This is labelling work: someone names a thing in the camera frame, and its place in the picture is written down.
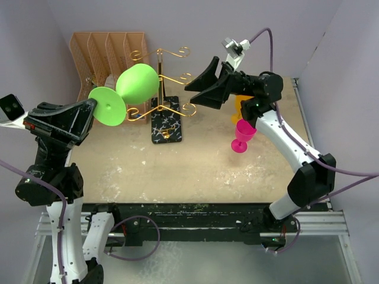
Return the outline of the yellow plastic wine glass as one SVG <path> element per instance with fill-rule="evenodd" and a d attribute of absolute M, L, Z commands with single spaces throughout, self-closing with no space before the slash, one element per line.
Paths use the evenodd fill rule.
<path fill-rule="evenodd" d="M 246 96 L 246 95 L 235 95 L 235 113 L 231 117 L 231 121 L 234 125 L 237 124 L 239 120 L 242 119 L 242 113 L 241 113 L 241 102 L 247 101 L 249 99 L 252 99 L 252 96 Z"/>

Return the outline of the pink plastic wine glass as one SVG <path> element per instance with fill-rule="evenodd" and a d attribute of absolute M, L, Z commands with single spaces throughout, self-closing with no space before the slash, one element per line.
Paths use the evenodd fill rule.
<path fill-rule="evenodd" d="M 248 142 L 256 134 L 257 129 L 252 127 L 244 119 L 239 120 L 235 127 L 235 139 L 231 142 L 231 148 L 236 153 L 244 153 L 248 149 Z"/>

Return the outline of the green plastic wine glass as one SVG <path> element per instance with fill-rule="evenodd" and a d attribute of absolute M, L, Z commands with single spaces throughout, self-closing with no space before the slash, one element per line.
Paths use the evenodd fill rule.
<path fill-rule="evenodd" d="M 148 101 L 159 88 L 159 76 L 148 64 L 138 63 L 124 71 L 116 81 L 114 89 L 99 86 L 88 98 L 97 106 L 94 118 L 107 126 L 118 126 L 126 119 L 127 105 L 138 105 Z"/>

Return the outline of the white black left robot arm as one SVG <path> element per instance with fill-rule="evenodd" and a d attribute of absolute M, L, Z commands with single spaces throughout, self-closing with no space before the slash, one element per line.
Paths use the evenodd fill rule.
<path fill-rule="evenodd" d="M 76 164 L 66 161 L 87 137 L 96 106 L 94 99 L 66 106 L 41 103 L 23 119 L 38 148 L 15 193 L 31 206 L 47 209 L 53 249 L 50 283 L 102 283 L 101 257 L 108 234 L 122 224 L 110 205 L 102 206 L 91 214 L 89 231 L 82 238 L 83 177 Z"/>

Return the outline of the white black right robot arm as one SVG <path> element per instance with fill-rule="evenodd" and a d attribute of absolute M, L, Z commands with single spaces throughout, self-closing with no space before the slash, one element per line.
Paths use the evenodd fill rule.
<path fill-rule="evenodd" d="M 305 142 L 279 114 L 277 101 L 284 87 L 280 75 L 270 71 L 248 75 L 221 62 L 221 72 L 216 76 L 218 64 L 219 58 L 213 57 L 206 70 L 184 89 L 196 92 L 190 99 L 191 104 L 213 109 L 220 109 L 231 94 L 249 97 L 240 103 L 242 121 L 268 138 L 294 172 L 286 194 L 264 209 L 264 227 L 278 231 L 290 215 L 333 191 L 332 167 L 336 166 L 336 160 L 331 154 L 320 154 Z"/>

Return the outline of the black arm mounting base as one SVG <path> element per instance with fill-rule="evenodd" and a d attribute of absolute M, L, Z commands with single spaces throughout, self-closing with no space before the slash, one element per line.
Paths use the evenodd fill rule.
<path fill-rule="evenodd" d="M 283 246 L 286 233 L 298 226 L 294 217 L 276 221 L 268 215 L 268 204 L 182 203 L 182 204 L 85 204 L 83 214 L 101 211 L 115 214 L 110 238 L 117 244 L 141 246 L 145 241 L 241 242 L 271 247 Z"/>

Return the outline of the peach plastic file organizer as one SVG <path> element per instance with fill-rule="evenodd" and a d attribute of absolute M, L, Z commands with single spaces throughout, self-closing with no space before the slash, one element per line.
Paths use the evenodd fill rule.
<path fill-rule="evenodd" d="M 75 32 L 72 34 L 69 47 L 81 81 L 79 101 L 89 99 L 89 93 L 99 86 L 114 89 L 117 79 L 124 71 L 138 63 L 144 63 L 130 58 L 133 44 L 145 48 L 144 33 Z M 150 99 L 142 104 L 127 105 L 127 107 L 147 111 L 149 101 Z M 130 122 L 126 118 L 122 124 L 144 124 L 146 121 L 147 118 Z"/>

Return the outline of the aluminium frame rail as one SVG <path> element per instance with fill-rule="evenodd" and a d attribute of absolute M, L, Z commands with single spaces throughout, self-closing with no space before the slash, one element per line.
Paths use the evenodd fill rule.
<path fill-rule="evenodd" d="M 358 266 L 354 262 L 354 256 L 349 248 L 349 232 L 343 212 L 334 211 L 330 201 L 319 202 L 313 205 L 308 205 L 306 208 L 301 209 L 298 213 L 293 213 L 289 217 L 294 217 L 298 229 L 294 233 L 286 233 L 284 236 L 285 244 L 283 246 L 271 247 L 264 244 L 259 245 L 262 249 L 269 253 L 277 255 L 284 249 L 289 249 L 294 245 L 294 242 L 288 242 L 287 237 L 292 236 L 295 240 L 300 235 L 310 236 L 329 236 L 336 235 L 339 238 L 341 245 L 343 259 L 347 266 L 349 278 L 352 283 L 361 283 L 361 277 L 358 272 Z M 116 241 L 110 238 L 110 233 L 105 235 L 105 245 L 109 248 L 113 246 L 122 246 L 123 243 L 117 244 Z"/>

